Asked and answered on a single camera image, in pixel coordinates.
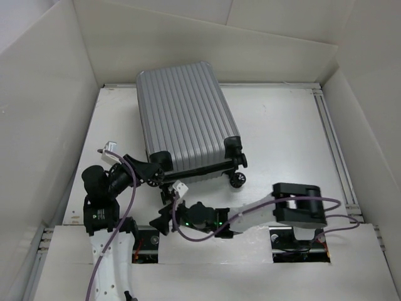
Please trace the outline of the grey hard-shell suitcase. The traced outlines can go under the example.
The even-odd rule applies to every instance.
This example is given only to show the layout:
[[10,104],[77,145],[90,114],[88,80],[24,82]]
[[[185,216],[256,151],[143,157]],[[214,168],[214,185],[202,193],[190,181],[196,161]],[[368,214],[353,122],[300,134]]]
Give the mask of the grey hard-shell suitcase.
[[227,176],[235,189],[245,184],[241,135],[210,63],[141,71],[136,86],[147,159],[164,174],[150,183],[164,203],[176,181]]

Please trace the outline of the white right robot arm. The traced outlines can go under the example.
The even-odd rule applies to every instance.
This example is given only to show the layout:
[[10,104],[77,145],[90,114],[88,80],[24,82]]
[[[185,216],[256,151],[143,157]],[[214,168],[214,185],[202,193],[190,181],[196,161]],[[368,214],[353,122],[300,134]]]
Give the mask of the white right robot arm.
[[185,205],[189,188],[176,181],[170,190],[170,204],[159,210],[149,225],[164,236],[177,231],[188,241],[201,242],[212,237],[231,239],[250,228],[268,223],[291,226],[289,238],[303,247],[312,232],[327,225],[323,198],[318,186],[279,182],[262,199],[240,207],[212,208],[197,202]]

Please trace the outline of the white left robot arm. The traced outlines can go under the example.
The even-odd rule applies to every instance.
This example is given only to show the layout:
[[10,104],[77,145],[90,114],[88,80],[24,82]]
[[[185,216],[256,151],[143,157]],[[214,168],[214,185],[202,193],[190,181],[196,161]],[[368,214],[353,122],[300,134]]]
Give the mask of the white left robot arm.
[[111,164],[110,170],[95,165],[81,175],[86,191],[83,223],[94,264],[85,298],[137,300],[132,265],[157,263],[160,233],[151,226],[139,226],[127,212],[120,212],[118,196],[144,182],[134,172],[135,160],[110,150],[101,153]]

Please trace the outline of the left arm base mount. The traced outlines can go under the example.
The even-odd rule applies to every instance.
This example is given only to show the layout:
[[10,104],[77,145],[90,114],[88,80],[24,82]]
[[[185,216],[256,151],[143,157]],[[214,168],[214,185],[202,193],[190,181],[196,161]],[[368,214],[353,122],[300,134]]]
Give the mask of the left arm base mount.
[[159,231],[151,226],[139,226],[132,251],[133,264],[159,262]]

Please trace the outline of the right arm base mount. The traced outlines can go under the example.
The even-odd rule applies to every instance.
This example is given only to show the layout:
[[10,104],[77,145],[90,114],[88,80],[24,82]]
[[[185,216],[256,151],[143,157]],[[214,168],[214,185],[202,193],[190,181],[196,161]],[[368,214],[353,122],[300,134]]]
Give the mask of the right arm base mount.
[[269,228],[273,263],[330,263],[330,252],[325,240],[297,240],[294,229],[288,226]]

